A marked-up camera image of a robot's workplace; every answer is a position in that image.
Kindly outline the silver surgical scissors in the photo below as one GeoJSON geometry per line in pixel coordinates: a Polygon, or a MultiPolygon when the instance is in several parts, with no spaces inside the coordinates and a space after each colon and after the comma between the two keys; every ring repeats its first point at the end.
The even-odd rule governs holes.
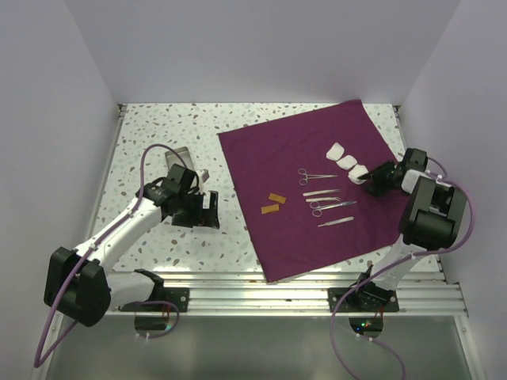
{"type": "Polygon", "coordinates": [[[324,211],[339,208],[339,207],[346,207],[351,206],[353,204],[356,204],[356,201],[334,201],[334,202],[319,202],[319,201],[313,201],[309,203],[310,209],[312,210],[312,215],[316,218],[319,218],[322,216],[324,211]]]}

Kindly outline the aluminium rail frame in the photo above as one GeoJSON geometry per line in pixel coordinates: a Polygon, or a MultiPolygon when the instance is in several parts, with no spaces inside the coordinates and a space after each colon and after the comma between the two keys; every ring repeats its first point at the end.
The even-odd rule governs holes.
{"type": "Polygon", "coordinates": [[[327,290],[347,287],[368,265],[381,261],[388,247],[268,283],[218,138],[223,131],[316,109],[316,104],[281,103],[125,105],[89,238],[129,205],[141,182],[166,173],[166,151],[183,146],[194,165],[211,174],[205,188],[219,194],[220,228],[181,228],[166,219],[116,262],[113,274],[146,269],[160,276],[165,287],[187,287],[186,313],[196,316],[328,314],[327,290]]]}

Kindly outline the purple cloth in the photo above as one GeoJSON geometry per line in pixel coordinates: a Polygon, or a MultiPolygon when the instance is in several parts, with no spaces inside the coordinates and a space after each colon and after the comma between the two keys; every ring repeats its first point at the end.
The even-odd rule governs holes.
{"type": "Polygon", "coordinates": [[[289,116],[219,135],[246,226],[268,282],[371,253],[392,245],[407,198],[399,191],[377,198],[354,184],[345,170],[326,158],[334,143],[361,165],[374,169],[394,159],[391,148],[360,101],[289,116]],[[336,178],[299,184],[299,169],[336,178]],[[304,197],[304,192],[341,189],[334,194],[304,197]],[[274,193],[285,204],[269,200],[274,193]],[[356,201],[324,211],[316,218],[313,201],[356,201]],[[280,210],[263,215],[261,208],[280,210]],[[324,222],[353,216],[335,226],[324,222]]]}

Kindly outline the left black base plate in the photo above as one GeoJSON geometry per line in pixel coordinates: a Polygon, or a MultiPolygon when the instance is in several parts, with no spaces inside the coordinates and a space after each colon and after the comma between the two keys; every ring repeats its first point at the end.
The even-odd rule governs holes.
{"type": "Polygon", "coordinates": [[[186,313],[189,304],[187,287],[165,287],[164,280],[152,278],[154,288],[143,301],[129,302],[120,307],[122,312],[175,312],[186,313]]]}

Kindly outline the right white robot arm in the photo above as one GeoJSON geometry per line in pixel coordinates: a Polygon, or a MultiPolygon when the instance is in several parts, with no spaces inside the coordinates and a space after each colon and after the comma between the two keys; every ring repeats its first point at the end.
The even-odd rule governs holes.
{"type": "Polygon", "coordinates": [[[451,248],[458,237],[467,197],[463,190],[444,182],[444,174],[428,170],[428,162],[425,151],[409,148],[400,162],[387,161],[358,177],[374,196],[395,189],[409,196],[397,241],[381,261],[360,275],[346,298],[360,310],[388,304],[399,282],[422,257],[451,248]]]}

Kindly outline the curved silver tweezers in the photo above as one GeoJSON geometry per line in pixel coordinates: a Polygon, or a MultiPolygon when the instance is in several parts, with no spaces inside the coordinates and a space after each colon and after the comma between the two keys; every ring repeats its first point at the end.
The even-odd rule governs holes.
{"type": "Polygon", "coordinates": [[[334,194],[340,192],[341,189],[327,189],[327,190],[319,190],[319,191],[313,191],[313,192],[304,192],[304,197],[312,197],[312,196],[320,196],[320,195],[327,195],[327,194],[334,194]]]}

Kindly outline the straight silver tweezers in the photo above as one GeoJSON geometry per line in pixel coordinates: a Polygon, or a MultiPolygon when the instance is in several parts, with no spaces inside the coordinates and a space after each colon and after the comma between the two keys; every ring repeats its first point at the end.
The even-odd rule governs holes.
{"type": "Polygon", "coordinates": [[[336,220],[329,221],[329,222],[324,222],[322,224],[319,224],[318,227],[335,226],[335,225],[342,224],[342,223],[345,223],[345,222],[351,222],[353,220],[354,220],[354,217],[353,216],[349,216],[349,217],[340,218],[340,219],[336,219],[336,220]]]}

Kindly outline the white gauze pad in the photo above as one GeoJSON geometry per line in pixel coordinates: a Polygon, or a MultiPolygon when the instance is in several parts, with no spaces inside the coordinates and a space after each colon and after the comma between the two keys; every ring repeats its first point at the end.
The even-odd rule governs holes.
{"type": "Polygon", "coordinates": [[[352,169],[349,170],[348,178],[354,184],[363,184],[365,180],[360,179],[360,177],[365,174],[368,174],[368,168],[364,165],[357,164],[352,169]]]}
{"type": "Polygon", "coordinates": [[[345,152],[345,148],[338,142],[335,142],[331,148],[326,152],[326,158],[333,162],[341,159],[345,152]]]}
{"type": "Polygon", "coordinates": [[[357,164],[357,160],[352,155],[348,154],[336,161],[336,164],[339,168],[349,171],[357,164]]]}

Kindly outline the orange bandage strip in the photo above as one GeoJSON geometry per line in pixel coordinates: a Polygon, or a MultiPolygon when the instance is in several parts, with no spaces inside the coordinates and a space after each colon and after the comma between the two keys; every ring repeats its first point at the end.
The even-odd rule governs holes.
{"type": "Polygon", "coordinates": [[[270,193],[269,194],[269,200],[271,200],[273,202],[281,203],[281,204],[285,204],[285,202],[286,202],[286,198],[285,197],[279,196],[279,195],[274,194],[274,193],[270,193]]]}
{"type": "Polygon", "coordinates": [[[269,213],[273,213],[273,212],[278,212],[279,210],[280,210],[280,206],[278,204],[272,204],[272,205],[262,207],[261,213],[263,215],[265,215],[265,214],[269,214],[269,213]]]}

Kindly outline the silver hemostat forceps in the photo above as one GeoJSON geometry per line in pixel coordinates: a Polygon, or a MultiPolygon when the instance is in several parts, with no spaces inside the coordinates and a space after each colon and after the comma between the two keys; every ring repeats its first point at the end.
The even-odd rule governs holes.
{"type": "Polygon", "coordinates": [[[308,185],[308,183],[312,180],[330,179],[337,177],[337,175],[334,174],[311,174],[308,173],[306,169],[299,169],[298,174],[301,176],[299,179],[299,184],[302,186],[308,185]]]}

